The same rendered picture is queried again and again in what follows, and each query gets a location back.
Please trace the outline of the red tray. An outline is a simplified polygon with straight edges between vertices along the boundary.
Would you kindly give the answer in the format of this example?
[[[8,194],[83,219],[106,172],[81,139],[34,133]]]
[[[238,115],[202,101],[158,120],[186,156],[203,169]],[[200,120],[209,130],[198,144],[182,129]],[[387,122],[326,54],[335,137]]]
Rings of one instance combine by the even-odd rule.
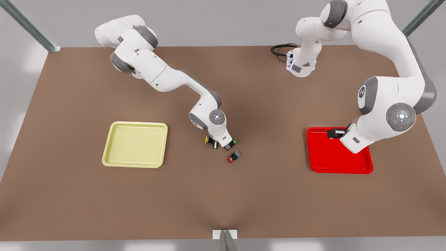
[[[333,127],[309,127],[306,130],[310,167],[316,173],[370,174],[373,164],[369,148],[354,154],[338,138],[328,138]]]

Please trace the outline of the yellow tray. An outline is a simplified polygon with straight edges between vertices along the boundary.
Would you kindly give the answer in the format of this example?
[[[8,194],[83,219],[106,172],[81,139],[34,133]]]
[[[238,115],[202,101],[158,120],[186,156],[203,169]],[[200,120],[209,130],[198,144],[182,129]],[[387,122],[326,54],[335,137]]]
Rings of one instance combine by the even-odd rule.
[[[164,160],[168,127],[164,123],[115,121],[110,125],[102,164],[158,168]]]

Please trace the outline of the silver frame post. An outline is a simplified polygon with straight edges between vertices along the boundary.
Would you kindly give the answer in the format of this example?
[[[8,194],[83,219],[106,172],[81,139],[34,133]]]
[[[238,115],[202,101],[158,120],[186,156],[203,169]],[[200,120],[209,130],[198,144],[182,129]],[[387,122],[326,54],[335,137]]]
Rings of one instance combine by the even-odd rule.
[[[434,13],[445,0],[430,0],[427,5],[409,22],[402,30],[403,34],[408,37],[411,35],[432,13]]]
[[[61,47],[54,46],[10,0],[0,0],[2,7],[22,28],[24,28],[48,52],[59,52]]]
[[[213,239],[218,239],[217,251],[238,251],[234,239],[238,238],[237,230],[213,230]]]

